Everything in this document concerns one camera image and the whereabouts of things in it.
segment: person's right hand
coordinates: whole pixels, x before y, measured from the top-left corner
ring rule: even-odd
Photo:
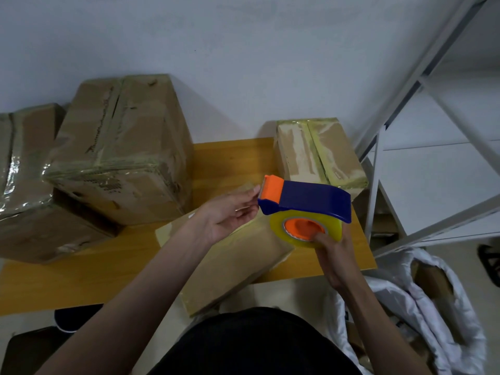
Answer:
[[[328,282],[335,290],[346,290],[363,279],[354,257],[353,239],[348,224],[342,223],[342,239],[339,242],[323,233],[317,233],[314,240],[323,245],[316,249],[317,259]]]

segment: wooden table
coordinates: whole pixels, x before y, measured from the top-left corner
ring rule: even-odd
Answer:
[[[259,184],[273,173],[272,138],[196,144],[193,207],[246,182]],[[49,265],[7,261],[0,273],[0,315],[107,302],[156,254],[154,231],[164,224],[127,227],[115,239]],[[351,230],[359,267],[375,267],[354,211]],[[315,252],[296,248],[257,282],[321,274]]]

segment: person's left hand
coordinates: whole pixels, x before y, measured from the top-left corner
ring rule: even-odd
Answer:
[[[210,245],[226,238],[257,215],[259,190],[260,185],[256,185],[248,191],[215,197],[199,207],[193,220],[202,224],[203,234]]]

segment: orange hub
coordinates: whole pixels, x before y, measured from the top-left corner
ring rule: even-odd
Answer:
[[[305,241],[312,241],[316,233],[324,233],[324,228],[319,223],[306,218],[286,220],[284,228],[292,237]]]

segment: white bag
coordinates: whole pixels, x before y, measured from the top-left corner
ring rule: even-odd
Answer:
[[[423,337],[434,356],[436,372],[439,375],[451,374],[445,353],[430,331],[412,297],[391,282],[372,277],[365,277],[365,279],[378,301]],[[347,340],[345,303],[333,289],[328,291],[325,298],[324,316],[327,338],[354,362],[363,375],[370,375],[371,372],[359,364],[358,358]]]
[[[442,269],[453,287],[453,294],[449,297],[439,297],[433,302],[422,288],[414,283],[411,275],[411,264],[414,260]],[[483,374],[486,359],[486,337],[483,328],[459,278],[445,261],[421,248],[408,248],[377,258],[377,265],[378,270],[371,271],[370,274],[400,286],[415,300],[445,352],[453,373]],[[443,317],[459,332],[464,339],[464,345],[455,341]]]

